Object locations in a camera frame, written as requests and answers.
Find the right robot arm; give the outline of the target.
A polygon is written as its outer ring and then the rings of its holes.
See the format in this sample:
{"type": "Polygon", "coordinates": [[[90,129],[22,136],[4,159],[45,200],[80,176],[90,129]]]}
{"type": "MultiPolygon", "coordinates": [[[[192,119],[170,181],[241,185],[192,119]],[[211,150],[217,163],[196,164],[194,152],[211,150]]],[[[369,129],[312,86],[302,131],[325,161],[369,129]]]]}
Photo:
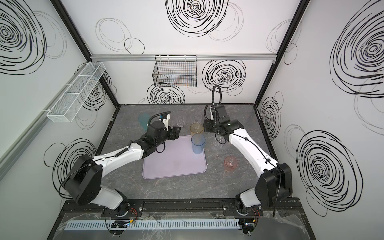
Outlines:
{"type": "Polygon", "coordinates": [[[258,176],[254,188],[236,195],[236,208],[246,215],[253,207],[275,207],[277,202],[293,194],[292,170],[267,154],[237,120],[231,120],[224,105],[212,104],[204,110],[204,131],[224,138],[220,144],[230,143],[251,164],[258,176]]]}

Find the lilac plastic tray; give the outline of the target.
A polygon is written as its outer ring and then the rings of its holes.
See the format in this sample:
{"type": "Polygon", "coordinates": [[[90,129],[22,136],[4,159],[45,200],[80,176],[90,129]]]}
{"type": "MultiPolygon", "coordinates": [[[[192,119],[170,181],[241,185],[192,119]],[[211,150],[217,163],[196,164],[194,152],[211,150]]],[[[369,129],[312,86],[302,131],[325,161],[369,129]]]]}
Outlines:
{"type": "Polygon", "coordinates": [[[144,159],[142,176],[146,180],[202,174],[207,170],[205,153],[193,152],[192,136],[166,141],[164,152],[144,159]]]}

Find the blue plastic cup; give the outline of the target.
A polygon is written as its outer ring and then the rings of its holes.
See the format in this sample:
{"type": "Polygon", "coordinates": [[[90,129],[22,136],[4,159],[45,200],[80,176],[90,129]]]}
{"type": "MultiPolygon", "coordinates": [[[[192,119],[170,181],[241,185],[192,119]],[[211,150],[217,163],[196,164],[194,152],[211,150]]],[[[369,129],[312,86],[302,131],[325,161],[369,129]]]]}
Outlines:
{"type": "Polygon", "coordinates": [[[195,154],[201,154],[204,150],[206,138],[203,134],[194,134],[191,137],[192,148],[195,154]]]}

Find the yellow plastic cup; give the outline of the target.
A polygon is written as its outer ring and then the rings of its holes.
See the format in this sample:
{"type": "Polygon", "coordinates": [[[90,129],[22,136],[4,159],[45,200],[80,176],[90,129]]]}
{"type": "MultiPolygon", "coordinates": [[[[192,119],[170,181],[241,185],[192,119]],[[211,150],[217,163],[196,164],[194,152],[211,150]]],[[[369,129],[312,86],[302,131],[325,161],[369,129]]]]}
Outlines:
{"type": "Polygon", "coordinates": [[[198,122],[192,123],[190,126],[190,132],[192,136],[195,134],[201,134],[203,131],[204,131],[203,125],[198,122]]]}

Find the teal plastic cup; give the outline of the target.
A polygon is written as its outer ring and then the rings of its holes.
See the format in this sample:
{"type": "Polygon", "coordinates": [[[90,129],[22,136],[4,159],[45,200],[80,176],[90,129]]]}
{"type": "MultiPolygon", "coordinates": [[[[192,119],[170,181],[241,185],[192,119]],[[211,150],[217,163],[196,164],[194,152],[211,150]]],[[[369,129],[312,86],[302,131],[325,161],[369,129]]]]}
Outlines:
{"type": "Polygon", "coordinates": [[[144,131],[147,131],[147,129],[148,129],[148,121],[149,121],[149,119],[150,119],[150,116],[149,116],[148,113],[142,113],[138,117],[139,124],[140,124],[140,126],[142,127],[142,129],[144,131]]]}

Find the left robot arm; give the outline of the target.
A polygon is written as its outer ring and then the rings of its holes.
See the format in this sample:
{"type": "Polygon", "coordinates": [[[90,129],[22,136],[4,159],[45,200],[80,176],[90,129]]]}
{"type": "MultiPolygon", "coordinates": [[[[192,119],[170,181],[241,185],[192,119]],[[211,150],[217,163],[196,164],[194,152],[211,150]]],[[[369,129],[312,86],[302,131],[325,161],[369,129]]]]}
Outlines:
{"type": "Polygon", "coordinates": [[[167,120],[149,124],[140,139],[130,141],[119,150],[101,156],[80,156],[70,173],[61,183],[61,188],[79,205],[95,204],[114,211],[117,217],[125,216],[131,209],[128,198],[118,190],[102,186],[102,179],[110,172],[129,163],[142,160],[165,145],[167,140],[179,138],[181,127],[169,127],[167,120]]]}

